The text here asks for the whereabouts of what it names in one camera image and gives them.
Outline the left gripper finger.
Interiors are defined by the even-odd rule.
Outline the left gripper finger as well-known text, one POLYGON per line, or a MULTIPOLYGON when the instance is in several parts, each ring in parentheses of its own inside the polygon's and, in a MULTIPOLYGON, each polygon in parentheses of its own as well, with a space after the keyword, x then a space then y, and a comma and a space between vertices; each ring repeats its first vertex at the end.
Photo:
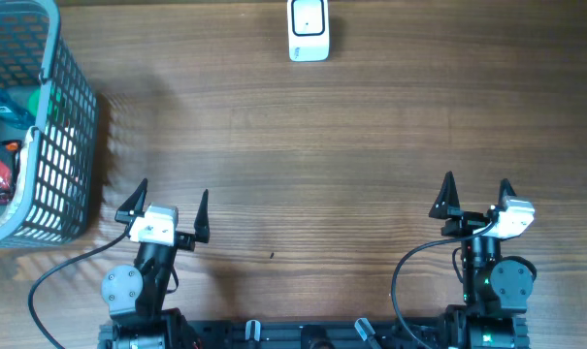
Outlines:
POLYGON ((133 216, 136 212, 142 212, 147 196, 148 180, 144 178, 136 190, 117 209, 117 216, 133 216))
POLYGON ((210 221, 209 221, 209 190, 206 189, 201 198, 201 202, 194 221, 194 237, 197 242, 208 243, 210 241, 210 221))

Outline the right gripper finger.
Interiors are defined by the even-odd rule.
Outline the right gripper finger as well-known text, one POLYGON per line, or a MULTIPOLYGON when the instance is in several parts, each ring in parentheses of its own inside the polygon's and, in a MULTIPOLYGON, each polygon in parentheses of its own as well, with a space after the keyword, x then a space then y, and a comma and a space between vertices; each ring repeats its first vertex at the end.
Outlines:
POLYGON ((515 197, 516 193, 512 188, 510 181, 507 178, 503 178, 500 182, 499 187, 499 196, 498 196, 498 206, 505 205, 505 198, 506 197, 515 197))
POLYGON ((432 204, 429 217, 435 219, 457 219, 461 216, 456 183, 452 171, 445 174, 440 192, 432 204))

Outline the black red snack packet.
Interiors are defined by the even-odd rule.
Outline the black red snack packet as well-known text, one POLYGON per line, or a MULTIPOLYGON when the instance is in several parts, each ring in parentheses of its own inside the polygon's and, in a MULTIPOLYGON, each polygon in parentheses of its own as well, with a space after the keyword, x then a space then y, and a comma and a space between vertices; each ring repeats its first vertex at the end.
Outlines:
POLYGON ((0 142, 0 205, 7 205, 16 192, 16 180, 19 173, 19 154, 22 141, 8 140, 0 142))

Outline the green lid jar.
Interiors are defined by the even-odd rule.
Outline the green lid jar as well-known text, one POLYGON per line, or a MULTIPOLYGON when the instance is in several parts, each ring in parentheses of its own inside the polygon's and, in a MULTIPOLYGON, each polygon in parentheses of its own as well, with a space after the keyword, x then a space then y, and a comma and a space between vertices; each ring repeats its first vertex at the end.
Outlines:
MULTIPOLYGON (((33 116, 37 115, 41 97, 41 88, 35 87, 26 99, 26 109, 33 116)), ((65 99, 59 89, 53 89, 50 93, 51 101, 48 103, 48 114, 53 120, 58 119, 59 107, 65 106, 65 99)))

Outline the blue bottle with white cap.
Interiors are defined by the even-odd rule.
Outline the blue bottle with white cap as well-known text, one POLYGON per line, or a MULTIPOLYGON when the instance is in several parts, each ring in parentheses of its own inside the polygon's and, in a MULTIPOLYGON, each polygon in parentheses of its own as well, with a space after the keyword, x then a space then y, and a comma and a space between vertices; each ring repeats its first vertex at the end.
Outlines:
POLYGON ((26 130, 36 123, 36 117, 28 109, 18 104, 2 88, 0 88, 0 120, 22 130, 26 130))

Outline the beige PanTree snack pouch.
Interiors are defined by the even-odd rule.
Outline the beige PanTree snack pouch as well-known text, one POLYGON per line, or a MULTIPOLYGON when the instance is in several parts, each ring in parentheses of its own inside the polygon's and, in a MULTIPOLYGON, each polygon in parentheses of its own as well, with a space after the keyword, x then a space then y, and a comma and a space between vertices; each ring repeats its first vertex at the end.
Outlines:
POLYGON ((0 215, 0 227, 9 221, 17 212, 25 191, 26 173, 28 165, 29 147, 34 141, 35 132, 38 130, 36 126, 30 127, 22 142, 21 149, 18 154, 18 175, 16 178, 16 191, 8 203, 5 211, 0 215))

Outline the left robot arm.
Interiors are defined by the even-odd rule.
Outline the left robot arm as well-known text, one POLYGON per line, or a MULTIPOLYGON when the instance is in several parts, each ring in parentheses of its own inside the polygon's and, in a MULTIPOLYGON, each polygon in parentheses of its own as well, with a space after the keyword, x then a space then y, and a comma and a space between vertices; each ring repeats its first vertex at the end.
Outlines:
POLYGON ((123 235, 139 244, 131 265, 109 270, 101 285, 111 323, 100 327, 102 349, 196 349, 203 342, 177 308, 165 309, 164 300, 179 281, 174 268, 180 250, 210 241, 209 192, 204 191, 192 233, 178 230, 175 206, 146 204, 147 180, 117 209, 114 220, 125 226, 123 235))

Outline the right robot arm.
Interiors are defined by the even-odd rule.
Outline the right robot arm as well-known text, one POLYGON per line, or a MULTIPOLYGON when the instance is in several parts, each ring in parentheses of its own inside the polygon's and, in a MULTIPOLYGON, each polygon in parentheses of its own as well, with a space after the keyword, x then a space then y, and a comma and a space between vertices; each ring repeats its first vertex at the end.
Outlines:
POLYGON ((450 305, 438 322, 439 348, 524 349, 530 346, 524 314, 537 269, 519 256, 504 256, 501 243, 534 222, 531 202, 501 181, 498 202, 486 212, 460 208, 453 173, 444 176, 429 216, 444 222, 441 234, 461 243, 464 303, 450 305))

